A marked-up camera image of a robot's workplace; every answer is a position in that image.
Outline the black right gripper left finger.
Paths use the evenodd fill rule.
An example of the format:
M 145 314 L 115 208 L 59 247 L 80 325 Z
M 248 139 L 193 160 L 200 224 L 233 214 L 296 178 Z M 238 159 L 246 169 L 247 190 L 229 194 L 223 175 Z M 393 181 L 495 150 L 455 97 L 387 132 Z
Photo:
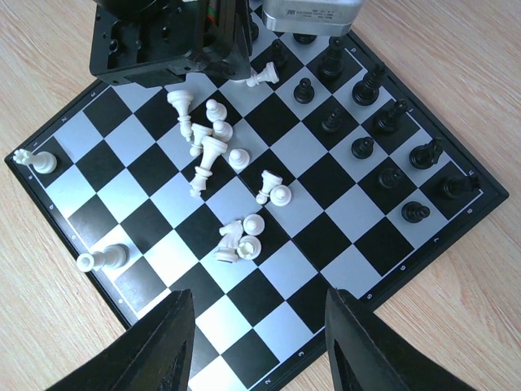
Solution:
M 187 390 L 195 338 L 192 292 L 171 292 L 50 390 Z

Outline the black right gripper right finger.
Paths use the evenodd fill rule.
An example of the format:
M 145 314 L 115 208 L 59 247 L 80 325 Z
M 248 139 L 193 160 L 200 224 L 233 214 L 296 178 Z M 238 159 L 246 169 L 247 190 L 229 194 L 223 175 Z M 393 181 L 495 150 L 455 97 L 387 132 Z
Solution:
M 472 390 L 347 290 L 328 290 L 326 348 L 335 390 Z

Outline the black and grey chessboard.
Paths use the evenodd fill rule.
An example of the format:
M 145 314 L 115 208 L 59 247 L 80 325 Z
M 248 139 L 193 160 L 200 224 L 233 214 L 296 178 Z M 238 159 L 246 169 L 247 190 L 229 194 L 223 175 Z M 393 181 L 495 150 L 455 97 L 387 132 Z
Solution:
M 327 37 L 265 27 L 252 67 L 278 49 L 277 84 L 187 76 L 192 121 L 223 104 L 229 149 L 250 157 L 220 155 L 199 197 L 169 86 L 96 82 L 24 143 L 56 157 L 52 173 L 7 159 L 73 256 L 129 250 L 90 274 L 122 323 L 191 290 L 191 390 L 281 389 L 325 350 L 328 288 L 380 306 L 508 196 L 393 73 L 356 104 L 378 58 L 354 33 L 344 43 L 334 81 L 318 73 Z

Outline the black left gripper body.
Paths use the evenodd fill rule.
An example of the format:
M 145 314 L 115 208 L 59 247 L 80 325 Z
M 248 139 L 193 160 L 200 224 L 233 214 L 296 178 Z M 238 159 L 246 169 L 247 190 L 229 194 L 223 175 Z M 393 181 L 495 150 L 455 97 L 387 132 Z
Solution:
M 251 75 L 245 1 L 98 1 L 90 73 L 112 86 L 151 88 L 189 73 L 226 80 Z

